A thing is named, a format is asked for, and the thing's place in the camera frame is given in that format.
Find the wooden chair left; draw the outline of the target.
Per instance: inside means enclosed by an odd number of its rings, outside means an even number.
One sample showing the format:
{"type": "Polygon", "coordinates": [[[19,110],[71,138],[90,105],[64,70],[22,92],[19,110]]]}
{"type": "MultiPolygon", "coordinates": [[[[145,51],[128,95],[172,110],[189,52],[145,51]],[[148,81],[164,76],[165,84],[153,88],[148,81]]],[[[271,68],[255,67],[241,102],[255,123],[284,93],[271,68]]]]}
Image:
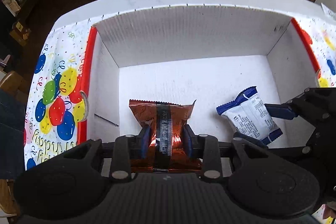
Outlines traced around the wooden chair left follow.
{"type": "Polygon", "coordinates": [[[25,80],[11,71],[1,80],[1,210],[19,216],[14,198],[15,179],[24,171],[23,147],[27,95],[25,80]]]}

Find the blue white snack packet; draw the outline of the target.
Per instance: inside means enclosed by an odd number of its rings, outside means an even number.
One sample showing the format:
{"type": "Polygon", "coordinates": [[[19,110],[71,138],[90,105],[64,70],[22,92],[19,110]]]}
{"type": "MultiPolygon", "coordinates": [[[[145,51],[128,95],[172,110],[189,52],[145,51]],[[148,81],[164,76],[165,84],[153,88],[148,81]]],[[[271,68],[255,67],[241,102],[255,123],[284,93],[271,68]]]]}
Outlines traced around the blue white snack packet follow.
{"type": "Polygon", "coordinates": [[[282,135],[255,86],[244,89],[233,101],[218,106],[217,113],[227,117],[237,132],[257,139],[264,145],[282,135]]]}

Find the balloon birthday tablecloth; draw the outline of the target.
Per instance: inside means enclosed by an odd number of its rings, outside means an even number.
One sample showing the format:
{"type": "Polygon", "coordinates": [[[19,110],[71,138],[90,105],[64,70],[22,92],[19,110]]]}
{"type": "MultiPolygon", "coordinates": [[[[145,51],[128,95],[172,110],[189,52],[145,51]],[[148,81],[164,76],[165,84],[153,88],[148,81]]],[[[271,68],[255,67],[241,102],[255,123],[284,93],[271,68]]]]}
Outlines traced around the balloon birthday tablecloth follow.
{"type": "MultiPolygon", "coordinates": [[[[316,87],[334,86],[335,23],[308,15],[285,15],[294,17],[294,27],[316,72],[316,87]]],[[[99,17],[56,28],[47,36],[28,97],[24,142],[27,168],[88,140],[85,92],[89,85],[84,83],[83,74],[91,64],[88,42],[92,24],[99,17]]]]}

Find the red cardboard box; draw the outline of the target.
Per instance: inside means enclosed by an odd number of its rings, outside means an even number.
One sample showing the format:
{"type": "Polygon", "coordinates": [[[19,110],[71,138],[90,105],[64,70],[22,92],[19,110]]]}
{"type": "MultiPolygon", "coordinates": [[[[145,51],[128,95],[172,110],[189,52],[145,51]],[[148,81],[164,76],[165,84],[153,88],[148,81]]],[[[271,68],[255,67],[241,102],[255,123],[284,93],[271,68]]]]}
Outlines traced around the red cardboard box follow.
{"type": "Polygon", "coordinates": [[[114,141],[141,127],[130,100],[194,105],[196,134],[230,141],[216,108],[255,86],[265,103],[284,103],[317,85],[294,17],[236,6],[154,7],[104,15],[92,24],[86,138],[114,141]]]}

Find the brown foil snack packet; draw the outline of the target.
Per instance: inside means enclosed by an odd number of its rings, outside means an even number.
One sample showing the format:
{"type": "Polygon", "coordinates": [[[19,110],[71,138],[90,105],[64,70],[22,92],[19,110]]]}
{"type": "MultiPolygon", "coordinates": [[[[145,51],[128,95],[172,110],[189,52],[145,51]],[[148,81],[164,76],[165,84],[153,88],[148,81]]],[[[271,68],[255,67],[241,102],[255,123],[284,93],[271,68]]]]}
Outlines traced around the brown foil snack packet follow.
{"type": "Polygon", "coordinates": [[[187,156],[182,143],[183,126],[190,119],[194,104],[130,100],[129,107],[142,127],[150,127],[146,152],[130,161],[132,172],[201,171],[201,161],[187,156]]]}

